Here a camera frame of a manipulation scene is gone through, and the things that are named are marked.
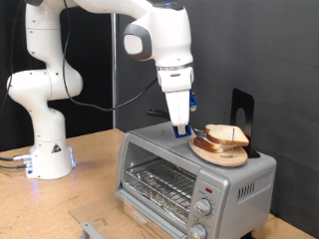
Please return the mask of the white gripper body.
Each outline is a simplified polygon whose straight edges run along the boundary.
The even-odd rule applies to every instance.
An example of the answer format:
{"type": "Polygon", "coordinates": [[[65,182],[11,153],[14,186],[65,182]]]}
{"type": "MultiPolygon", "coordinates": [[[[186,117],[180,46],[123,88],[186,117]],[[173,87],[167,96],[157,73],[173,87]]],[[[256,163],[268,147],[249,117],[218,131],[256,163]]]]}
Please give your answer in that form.
{"type": "Polygon", "coordinates": [[[165,98],[172,125],[187,125],[189,121],[189,90],[166,93],[165,98]]]}

